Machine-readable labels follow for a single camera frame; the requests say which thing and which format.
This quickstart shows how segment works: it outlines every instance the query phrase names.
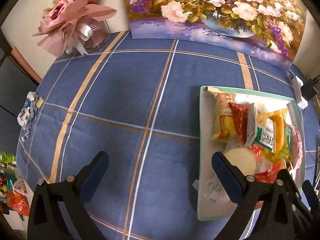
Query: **white wall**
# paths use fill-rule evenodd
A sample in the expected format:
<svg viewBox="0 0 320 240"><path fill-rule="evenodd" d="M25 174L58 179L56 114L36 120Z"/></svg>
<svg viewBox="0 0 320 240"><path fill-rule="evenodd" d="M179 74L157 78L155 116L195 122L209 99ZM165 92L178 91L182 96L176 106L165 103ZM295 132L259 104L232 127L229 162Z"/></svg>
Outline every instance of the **white wall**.
<svg viewBox="0 0 320 240"><path fill-rule="evenodd" d="M100 4L117 10L117 14L107 21L111 32L129 30L124 0L100 0ZM52 0L19 0L1 27L9 44L17 47L41 78L56 57L37 46L45 36L31 35L38 31L43 9L51 5Z"/></svg>
<svg viewBox="0 0 320 240"><path fill-rule="evenodd" d="M43 77L55 57L37 43L44 36L31 37L37 32L44 8L51 6L52 0L19 0L1 27L12 47L17 47L26 61ZM108 5L117 10L117 14L109 19L111 32L129 30L124 0L100 0L100 4ZM305 77L320 74L320 29L308 13L305 32L294 64L300 68Z"/></svg>

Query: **yellow snack bag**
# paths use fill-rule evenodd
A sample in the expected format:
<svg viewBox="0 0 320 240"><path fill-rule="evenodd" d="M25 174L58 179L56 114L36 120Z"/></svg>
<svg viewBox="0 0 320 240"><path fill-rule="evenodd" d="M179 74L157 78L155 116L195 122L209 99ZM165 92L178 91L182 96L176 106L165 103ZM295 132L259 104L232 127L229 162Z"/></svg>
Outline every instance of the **yellow snack bag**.
<svg viewBox="0 0 320 240"><path fill-rule="evenodd" d="M230 135L236 134L232 110L229 104L234 103L236 95L223 92L212 92L212 94L215 95L216 100L212 140L228 142Z"/></svg>

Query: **flower painting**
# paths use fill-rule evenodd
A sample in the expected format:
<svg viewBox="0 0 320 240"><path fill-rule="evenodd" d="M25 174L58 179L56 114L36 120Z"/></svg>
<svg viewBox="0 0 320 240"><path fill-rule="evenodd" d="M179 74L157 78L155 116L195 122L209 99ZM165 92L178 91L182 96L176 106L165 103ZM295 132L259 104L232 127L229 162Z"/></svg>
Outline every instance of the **flower painting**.
<svg viewBox="0 0 320 240"><path fill-rule="evenodd" d="M133 38L198 41L288 71L307 10L300 0L126 0Z"/></svg>

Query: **plastic wrapper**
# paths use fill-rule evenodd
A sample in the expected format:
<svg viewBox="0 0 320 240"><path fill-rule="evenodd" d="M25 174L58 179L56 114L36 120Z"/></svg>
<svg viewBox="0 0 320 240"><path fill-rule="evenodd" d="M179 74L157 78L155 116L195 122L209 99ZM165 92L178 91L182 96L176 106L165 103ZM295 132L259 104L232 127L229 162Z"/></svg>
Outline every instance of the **plastic wrapper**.
<svg viewBox="0 0 320 240"><path fill-rule="evenodd" d="M0 192L3 195L6 195L8 192L7 181L5 179L4 173L0 172Z"/></svg>
<svg viewBox="0 0 320 240"><path fill-rule="evenodd" d="M214 110L213 141L228 142L230 135L236 134L233 122L232 110L229 103L234 103L235 94L221 92L215 88L208 88L208 92L214 95L216 105Z"/></svg>
<svg viewBox="0 0 320 240"><path fill-rule="evenodd" d="M11 154L0 152L0 162L2 163L12 163L16 160L16 157L14 157Z"/></svg>
<svg viewBox="0 0 320 240"><path fill-rule="evenodd" d="M14 191L9 191L7 194L7 205L9 207L12 207L19 214L27 217L29 216L29 203L27 197L22 194Z"/></svg>
<svg viewBox="0 0 320 240"><path fill-rule="evenodd" d="M292 167L298 169L302 163L303 149L301 135L293 125L289 126L291 129L291 145L290 151L292 153Z"/></svg>
<svg viewBox="0 0 320 240"><path fill-rule="evenodd" d="M245 144L247 141L247 120L250 105L229 104L232 110L236 132L240 140Z"/></svg>
<svg viewBox="0 0 320 240"><path fill-rule="evenodd" d="M24 181L21 178L14 183L13 190L24 196L27 196L26 185L24 184Z"/></svg>

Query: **snack bag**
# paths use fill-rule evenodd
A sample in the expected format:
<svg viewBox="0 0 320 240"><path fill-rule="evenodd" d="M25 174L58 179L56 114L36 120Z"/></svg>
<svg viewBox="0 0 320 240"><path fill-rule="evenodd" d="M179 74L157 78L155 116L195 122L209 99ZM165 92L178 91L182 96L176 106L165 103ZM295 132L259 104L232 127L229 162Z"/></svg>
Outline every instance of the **snack bag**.
<svg viewBox="0 0 320 240"><path fill-rule="evenodd" d="M245 144L247 141L247 120L250 105L229 104L232 110L236 132L240 140Z"/></svg>
<svg viewBox="0 0 320 240"><path fill-rule="evenodd" d="M7 195L7 205L9 207L12 207L19 214L27 217L29 216L29 203L27 197L22 194L14 191L9 191Z"/></svg>
<svg viewBox="0 0 320 240"><path fill-rule="evenodd" d="M231 93L218 93L215 97L215 121L213 141L227 142L230 134L235 134L232 110L229 103L233 103L236 95Z"/></svg>

